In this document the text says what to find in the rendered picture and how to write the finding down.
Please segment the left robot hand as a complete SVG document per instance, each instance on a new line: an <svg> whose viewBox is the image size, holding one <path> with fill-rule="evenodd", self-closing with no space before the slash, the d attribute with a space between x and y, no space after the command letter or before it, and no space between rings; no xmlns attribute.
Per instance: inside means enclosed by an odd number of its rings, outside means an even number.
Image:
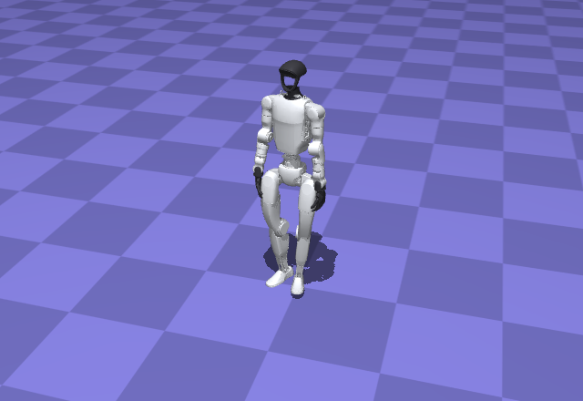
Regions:
<svg viewBox="0 0 583 401"><path fill-rule="evenodd" d="M312 211L317 211L319 210L323 204L325 203L325 190L326 190L326 186L324 186L323 188L321 188L321 183L319 181L315 181L314 183L314 189L317 191L316 193L316 200L314 202L314 204L311 206L311 209L313 209L315 206L316 208Z"/></svg>

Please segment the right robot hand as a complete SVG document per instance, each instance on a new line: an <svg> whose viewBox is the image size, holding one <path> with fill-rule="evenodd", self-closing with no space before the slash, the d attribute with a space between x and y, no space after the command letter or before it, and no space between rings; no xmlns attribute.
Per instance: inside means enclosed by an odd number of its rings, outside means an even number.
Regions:
<svg viewBox="0 0 583 401"><path fill-rule="evenodd" d="M262 196L261 196L262 195L262 192L261 192L261 176L262 175L263 175L263 172L261 173L261 168L255 167L253 176L255 176L256 189L258 190L258 194L261 198L262 198Z"/></svg>

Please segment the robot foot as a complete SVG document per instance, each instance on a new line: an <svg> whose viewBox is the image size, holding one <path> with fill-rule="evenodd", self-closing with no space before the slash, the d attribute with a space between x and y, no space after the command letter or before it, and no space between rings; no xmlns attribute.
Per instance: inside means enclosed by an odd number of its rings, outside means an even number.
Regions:
<svg viewBox="0 0 583 401"><path fill-rule="evenodd" d="M293 282L291 285L291 293L302 294L304 291L304 278L303 278L303 276L302 276L302 278L300 278L300 275L298 275L295 278L295 275L294 275Z"/></svg>
<svg viewBox="0 0 583 401"><path fill-rule="evenodd" d="M284 268L283 268L284 270ZM278 270L270 279L266 281L266 286L276 287L281 283L284 283L286 279L294 275L294 271L290 265L288 265L288 271L283 273L282 270Z"/></svg>

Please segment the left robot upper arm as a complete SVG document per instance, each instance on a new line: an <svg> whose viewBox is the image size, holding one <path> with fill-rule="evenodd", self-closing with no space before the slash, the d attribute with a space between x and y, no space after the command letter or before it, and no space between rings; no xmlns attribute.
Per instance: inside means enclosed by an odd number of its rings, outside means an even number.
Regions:
<svg viewBox="0 0 583 401"><path fill-rule="evenodd" d="M324 135L325 109L323 106L309 102L305 105L306 116L311 121L312 143L309 143L308 152L312 156L319 155L319 147Z"/></svg>

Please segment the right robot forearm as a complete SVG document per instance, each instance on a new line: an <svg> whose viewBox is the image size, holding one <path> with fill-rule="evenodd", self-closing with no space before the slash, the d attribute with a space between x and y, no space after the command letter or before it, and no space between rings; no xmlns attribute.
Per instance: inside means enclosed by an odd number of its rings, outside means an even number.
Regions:
<svg viewBox="0 0 583 401"><path fill-rule="evenodd" d="M254 172L255 167L260 167L261 173L262 173L264 170L264 164L266 161L267 151L269 149L269 145L266 142L259 141L258 136L257 136L256 148L257 148L257 150L256 150L256 154L255 154L255 159L254 159L255 164L254 164L252 170Z"/></svg>

